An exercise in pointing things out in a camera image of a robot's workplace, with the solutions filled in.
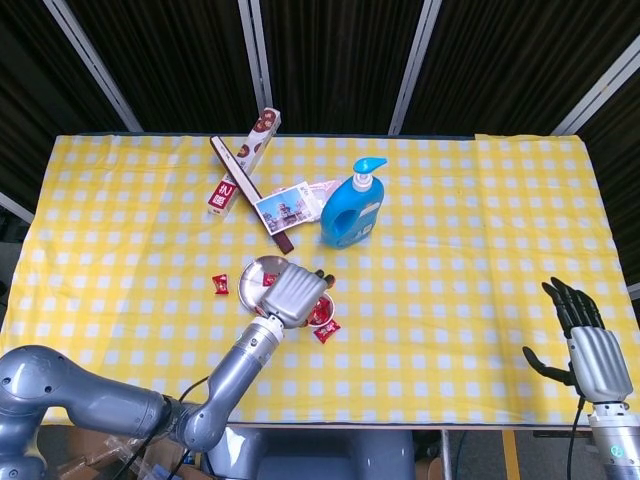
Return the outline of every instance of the robotic arm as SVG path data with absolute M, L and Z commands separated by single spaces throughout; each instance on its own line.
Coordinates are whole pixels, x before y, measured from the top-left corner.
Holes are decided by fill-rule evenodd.
M 529 347 L 522 351 L 541 375 L 573 386 L 594 411 L 589 425 L 609 480 L 640 480 L 640 420 L 627 413 L 624 403 L 633 391 L 622 351 L 606 330 L 598 307 L 580 290 L 551 278 L 542 284 L 556 307 L 567 339 L 569 370 L 544 365 Z
M 144 438 L 169 436 L 197 452 L 216 446 L 229 414 L 284 337 L 301 327 L 327 289 L 322 278 L 289 264 L 261 300 L 249 324 L 209 376 L 202 405 L 94 375 L 53 349 L 19 347 L 0 358 L 0 480 L 44 478 L 35 440 L 49 407 L 67 410 L 77 426 Z

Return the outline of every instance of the red candy wrapper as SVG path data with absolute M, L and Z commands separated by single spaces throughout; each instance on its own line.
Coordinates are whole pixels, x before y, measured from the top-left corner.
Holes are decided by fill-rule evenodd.
M 318 328 L 313 331 L 313 334 L 320 340 L 323 344 L 329 340 L 329 337 L 340 330 L 340 325 L 331 320 L 324 327 Z
M 276 283 L 276 278 L 278 278 L 278 274 L 276 273 L 266 273 L 262 277 L 262 286 L 270 287 L 274 283 Z
M 312 327 L 324 325 L 329 318 L 331 318 L 331 302 L 326 297 L 320 297 L 309 315 L 309 325 Z
M 229 289 L 227 288 L 227 274 L 216 275 L 211 277 L 213 284 L 216 286 L 216 295 L 228 295 Z

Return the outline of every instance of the yellow checkered tablecloth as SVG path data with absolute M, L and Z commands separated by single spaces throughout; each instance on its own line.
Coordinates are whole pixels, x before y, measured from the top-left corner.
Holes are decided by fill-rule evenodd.
M 237 150 L 242 138 L 227 142 Z M 540 288 L 551 275 L 594 297 L 640 384 L 640 335 L 577 137 L 278 137 L 252 178 L 263 193 L 347 178 L 362 156 L 389 159 L 372 236 L 336 251 L 307 224 L 291 231 L 288 256 L 336 275 L 342 329 L 325 345 L 289 331 L 233 421 L 570 423 L 575 393 L 537 376 L 520 350 L 568 361 Z M 222 174 L 206 137 L 59 137 L 2 350 L 49 345 L 173 396 L 206 375 L 252 318 L 236 295 L 242 269 L 278 254 L 245 201 L 224 221 L 207 213 Z M 211 282 L 223 272 L 228 297 Z M 47 420 L 67 421 L 60 409 Z

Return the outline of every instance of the dark background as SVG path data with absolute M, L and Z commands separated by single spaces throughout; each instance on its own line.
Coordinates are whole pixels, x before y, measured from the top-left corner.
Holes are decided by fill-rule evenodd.
M 238 4 L 68 0 L 142 128 L 246 132 Z M 262 0 L 281 133 L 387 133 L 421 0 Z M 637 1 L 444 0 L 402 134 L 549 134 L 640 34 Z M 34 210 L 55 137 L 123 131 L 41 0 L 0 2 L 0 191 Z M 640 76 L 584 125 L 628 284 L 640 282 Z

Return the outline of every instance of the blue plastic bottle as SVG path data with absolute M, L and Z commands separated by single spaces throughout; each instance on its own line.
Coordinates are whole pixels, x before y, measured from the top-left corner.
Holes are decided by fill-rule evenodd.
M 384 198 L 384 186 L 371 172 L 385 163 L 386 158 L 367 157 L 353 165 L 356 174 L 338 187 L 322 210 L 324 243 L 344 248 L 371 233 Z

